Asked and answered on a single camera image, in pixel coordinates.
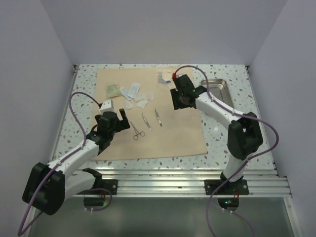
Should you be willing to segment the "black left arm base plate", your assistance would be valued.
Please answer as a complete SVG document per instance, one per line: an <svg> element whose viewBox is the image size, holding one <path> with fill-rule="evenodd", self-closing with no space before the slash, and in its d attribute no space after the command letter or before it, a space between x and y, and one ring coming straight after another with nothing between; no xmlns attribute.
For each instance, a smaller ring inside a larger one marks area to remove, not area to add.
<svg viewBox="0 0 316 237"><path fill-rule="evenodd" d="M117 179L102 179L100 181L99 187L107 189L112 195L117 194L118 189L118 180Z"/></svg>

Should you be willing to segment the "steel surgical forceps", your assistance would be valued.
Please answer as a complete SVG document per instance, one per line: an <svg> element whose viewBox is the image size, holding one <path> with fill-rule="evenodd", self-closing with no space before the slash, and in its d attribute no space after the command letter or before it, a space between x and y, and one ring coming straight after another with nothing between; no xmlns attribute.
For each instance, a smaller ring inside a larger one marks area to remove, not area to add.
<svg viewBox="0 0 316 237"><path fill-rule="evenodd" d="M135 141L137 141L139 139L139 137L144 137L146 134L144 131L139 131L135 125L133 124L132 121L129 121L130 125L132 126L132 128L134 129L135 135L133 136L133 139Z"/></svg>

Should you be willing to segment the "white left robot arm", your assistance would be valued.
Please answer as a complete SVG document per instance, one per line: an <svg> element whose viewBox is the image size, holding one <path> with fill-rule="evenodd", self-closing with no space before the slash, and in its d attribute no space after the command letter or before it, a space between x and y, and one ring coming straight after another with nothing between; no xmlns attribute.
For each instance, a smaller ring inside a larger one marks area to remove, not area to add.
<svg viewBox="0 0 316 237"><path fill-rule="evenodd" d="M85 168L80 173L76 171L87 160L103 153L116 133L130 128L124 109L119 110L119 115L115 112L96 115L97 124L85 136L82 144L48 164L37 163L31 170L22 200L47 215L53 215L65 200L76 194L106 194L98 171L91 168Z"/></svg>

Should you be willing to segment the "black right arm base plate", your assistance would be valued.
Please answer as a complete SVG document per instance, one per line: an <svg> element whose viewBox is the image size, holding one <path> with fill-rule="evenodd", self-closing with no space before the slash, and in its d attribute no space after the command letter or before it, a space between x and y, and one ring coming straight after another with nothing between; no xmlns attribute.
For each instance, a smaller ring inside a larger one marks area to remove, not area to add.
<svg viewBox="0 0 316 237"><path fill-rule="evenodd" d="M214 190L216 190L221 184L223 183L222 180L204 180L204 189L206 195L211 195ZM247 181L241 179L236 182L228 182L223 185L215 195L248 195L249 189Z"/></svg>

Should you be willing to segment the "curved tip steel tweezers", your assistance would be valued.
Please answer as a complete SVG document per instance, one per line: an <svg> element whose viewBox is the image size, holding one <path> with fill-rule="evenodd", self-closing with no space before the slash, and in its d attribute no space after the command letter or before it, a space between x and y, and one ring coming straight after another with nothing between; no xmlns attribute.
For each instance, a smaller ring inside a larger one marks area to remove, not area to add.
<svg viewBox="0 0 316 237"><path fill-rule="evenodd" d="M143 113L142 113L142 118L143 118L143 120L144 120L144 122L145 122L146 126L148 127L148 129L149 129L149 130L152 130L152 128L151 128L151 126L150 126L150 124L149 124L148 120L146 119L146 117L144 116L144 114L143 114Z"/></svg>

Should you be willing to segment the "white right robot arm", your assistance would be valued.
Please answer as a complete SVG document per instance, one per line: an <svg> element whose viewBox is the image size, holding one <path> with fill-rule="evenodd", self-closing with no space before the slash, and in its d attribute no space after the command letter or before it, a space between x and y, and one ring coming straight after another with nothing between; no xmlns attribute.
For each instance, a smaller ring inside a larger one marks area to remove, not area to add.
<svg viewBox="0 0 316 237"><path fill-rule="evenodd" d="M222 192L231 194L237 189L237 181L242 178L245 160L255 153L263 144L263 136L253 112L246 118L237 116L239 111L217 99L204 86L194 87L187 74L179 77L174 73L172 80L175 88L170 91L175 110L194 108L214 118L228 131L227 147L230 152L229 161L222 172L220 188Z"/></svg>

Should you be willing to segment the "green yellow packet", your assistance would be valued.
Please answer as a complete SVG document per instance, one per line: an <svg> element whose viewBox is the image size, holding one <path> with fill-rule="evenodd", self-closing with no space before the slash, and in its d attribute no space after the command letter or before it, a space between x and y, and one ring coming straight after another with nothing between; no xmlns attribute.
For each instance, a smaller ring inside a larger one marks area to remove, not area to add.
<svg viewBox="0 0 316 237"><path fill-rule="evenodd" d="M120 89L117 84L110 84L107 86L107 96L108 98L113 98L120 96Z"/></svg>

